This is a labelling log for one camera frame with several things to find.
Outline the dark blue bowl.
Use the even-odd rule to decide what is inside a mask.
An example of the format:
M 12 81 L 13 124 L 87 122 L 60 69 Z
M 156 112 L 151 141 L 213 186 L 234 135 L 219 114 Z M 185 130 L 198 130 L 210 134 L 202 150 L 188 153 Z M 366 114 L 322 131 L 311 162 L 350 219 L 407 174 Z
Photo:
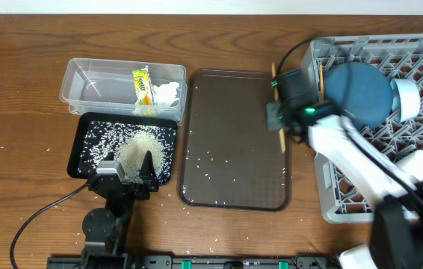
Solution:
M 370 64 L 349 62 L 324 75 L 324 98 L 351 114 L 360 130 L 378 127 L 392 108 L 393 92 L 385 75 Z

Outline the pale pink cup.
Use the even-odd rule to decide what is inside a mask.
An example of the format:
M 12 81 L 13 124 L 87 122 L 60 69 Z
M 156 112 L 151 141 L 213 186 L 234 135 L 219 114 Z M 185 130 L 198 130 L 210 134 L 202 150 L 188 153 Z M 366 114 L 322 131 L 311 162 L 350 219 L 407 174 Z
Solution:
M 419 149 L 402 158 L 396 166 L 412 176 L 411 182 L 423 181 L 423 150 Z

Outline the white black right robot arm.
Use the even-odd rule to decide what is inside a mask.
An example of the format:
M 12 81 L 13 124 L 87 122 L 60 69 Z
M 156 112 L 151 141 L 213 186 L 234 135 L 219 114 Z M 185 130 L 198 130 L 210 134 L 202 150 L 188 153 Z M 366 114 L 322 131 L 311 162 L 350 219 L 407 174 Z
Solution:
M 368 243 L 337 256 L 339 268 L 423 268 L 423 183 L 377 151 L 346 112 L 323 102 L 282 112 L 266 105 L 271 132 L 298 136 L 333 162 L 371 206 Z

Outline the wooden chopstick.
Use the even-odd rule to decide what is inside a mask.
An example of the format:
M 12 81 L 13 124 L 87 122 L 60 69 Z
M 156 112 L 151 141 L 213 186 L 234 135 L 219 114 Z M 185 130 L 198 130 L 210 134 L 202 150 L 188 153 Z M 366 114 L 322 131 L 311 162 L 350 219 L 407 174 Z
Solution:
M 320 89 L 321 89 L 321 101 L 324 102 L 324 67 L 323 64 L 319 66 L 319 79 L 320 79 Z
M 277 71 L 276 71 L 276 66 L 275 63 L 273 62 L 271 64 L 271 75 L 272 75 L 272 88 L 274 89 L 274 101 L 278 102 L 279 101 L 279 93 L 278 93 L 278 89 L 277 89 L 277 83 L 275 82 L 275 77 L 277 75 Z M 280 150 L 281 153 L 284 155 L 285 154 L 285 134 L 284 134 L 284 130 L 280 129 L 278 131 L 278 135 L 279 135 L 279 139 L 280 139 Z

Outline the light blue small bowl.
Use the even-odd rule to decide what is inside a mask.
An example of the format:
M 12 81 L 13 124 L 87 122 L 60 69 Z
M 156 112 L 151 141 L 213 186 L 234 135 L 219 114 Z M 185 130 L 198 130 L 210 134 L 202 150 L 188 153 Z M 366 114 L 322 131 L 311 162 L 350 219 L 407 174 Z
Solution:
M 399 122 L 417 117 L 421 105 L 417 84 L 409 79 L 394 78 L 390 85 L 393 90 L 392 111 L 398 111 Z

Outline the yellow pandan cake wrapper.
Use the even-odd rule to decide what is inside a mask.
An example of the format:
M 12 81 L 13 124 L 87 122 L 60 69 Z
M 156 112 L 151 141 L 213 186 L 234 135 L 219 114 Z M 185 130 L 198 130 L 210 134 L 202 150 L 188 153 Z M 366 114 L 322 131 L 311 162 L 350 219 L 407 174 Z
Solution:
M 152 87 L 148 67 L 132 72 L 135 83 L 135 93 L 139 105 L 152 105 Z

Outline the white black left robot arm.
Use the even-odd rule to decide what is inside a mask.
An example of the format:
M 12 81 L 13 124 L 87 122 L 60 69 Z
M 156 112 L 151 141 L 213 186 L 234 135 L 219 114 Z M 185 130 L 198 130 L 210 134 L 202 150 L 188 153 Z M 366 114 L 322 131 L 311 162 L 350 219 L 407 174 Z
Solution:
M 144 154 L 138 183 L 125 183 L 125 170 L 111 153 L 86 182 L 89 191 L 105 198 L 105 206 L 95 208 L 84 217 L 84 249 L 77 268 L 137 268 L 141 259 L 126 249 L 132 220 L 132 207 L 137 200 L 147 200 L 159 189 L 152 153 Z

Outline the white tissue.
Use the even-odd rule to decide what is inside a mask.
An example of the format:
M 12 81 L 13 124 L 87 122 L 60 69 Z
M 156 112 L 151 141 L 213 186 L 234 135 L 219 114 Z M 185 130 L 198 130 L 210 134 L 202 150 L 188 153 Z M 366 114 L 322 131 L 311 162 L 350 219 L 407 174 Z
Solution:
M 152 103 L 158 107 L 170 107 L 178 97 L 178 82 L 152 86 Z

